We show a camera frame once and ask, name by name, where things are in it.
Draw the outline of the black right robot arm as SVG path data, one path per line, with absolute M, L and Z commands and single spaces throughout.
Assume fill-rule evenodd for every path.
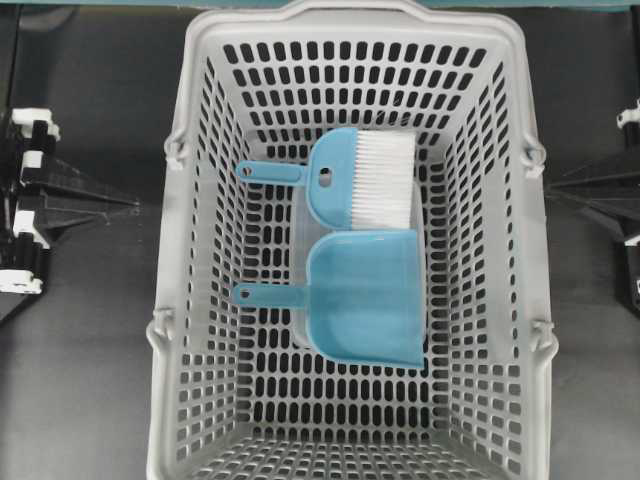
M 606 228 L 624 260 L 629 306 L 639 310 L 639 107 L 623 110 L 616 126 L 623 151 L 589 162 L 547 185 L 545 194 L 562 200 Z

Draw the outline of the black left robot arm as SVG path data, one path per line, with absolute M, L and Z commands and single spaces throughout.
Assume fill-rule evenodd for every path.
M 52 111 L 12 109 L 1 117 L 1 320 L 46 290 L 52 248 L 75 226 L 135 215 L 135 197 L 57 156 Z

